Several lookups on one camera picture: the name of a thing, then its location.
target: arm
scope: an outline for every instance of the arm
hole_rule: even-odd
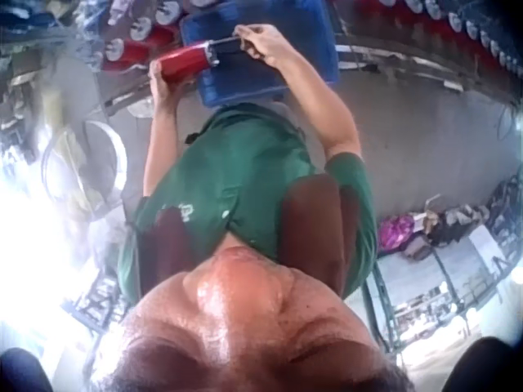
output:
[[[150,87],[154,116],[145,161],[144,196],[150,196],[178,158],[177,106],[182,84],[173,90],[161,76],[159,63],[151,63]]]
[[[341,152],[361,157],[360,138],[351,111],[281,33],[268,24],[237,26],[235,32],[254,48],[247,52],[282,74],[314,126],[327,160]]]

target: logo on shirt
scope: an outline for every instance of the logo on shirt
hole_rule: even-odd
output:
[[[181,219],[184,222],[188,222],[190,220],[190,215],[194,212],[193,205],[180,203],[178,204],[178,208],[180,208]]]

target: blue plastic basket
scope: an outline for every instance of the blue plastic basket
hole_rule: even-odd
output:
[[[229,37],[237,24],[268,23],[316,68],[327,83],[339,79],[333,27],[324,0],[250,0],[225,2],[189,15],[181,22],[185,45]],[[287,89],[275,69],[238,51],[220,56],[221,63],[202,72],[198,87],[208,107],[275,95]]]

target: hand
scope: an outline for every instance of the hand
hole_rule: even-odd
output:
[[[167,84],[162,77],[162,65],[159,61],[153,60],[149,68],[150,92],[153,95],[154,111],[168,111],[173,114],[177,110],[180,99],[183,96],[184,87],[189,83],[189,79],[176,84]]]
[[[242,39],[241,48],[253,59],[266,62],[278,69],[286,60],[297,52],[278,29],[271,24],[238,24],[235,34]]]

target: gray floor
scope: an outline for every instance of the gray floor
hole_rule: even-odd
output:
[[[72,124],[96,107],[94,79],[84,65],[64,58],[54,79],[63,91],[65,116]],[[379,217],[420,209],[436,194],[447,206],[483,203],[521,161],[519,136],[512,133],[503,141],[497,139],[503,108],[478,93],[458,94],[424,81],[391,83],[369,73],[343,73],[337,90],[360,129]],[[310,127],[293,99],[287,101],[306,130],[313,161],[321,165],[323,154]],[[185,138],[198,131],[212,111],[193,94],[182,100],[178,113],[181,138]],[[123,198],[132,210],[141,195],[150,120],[122,110],[110,124],[127,149]]]

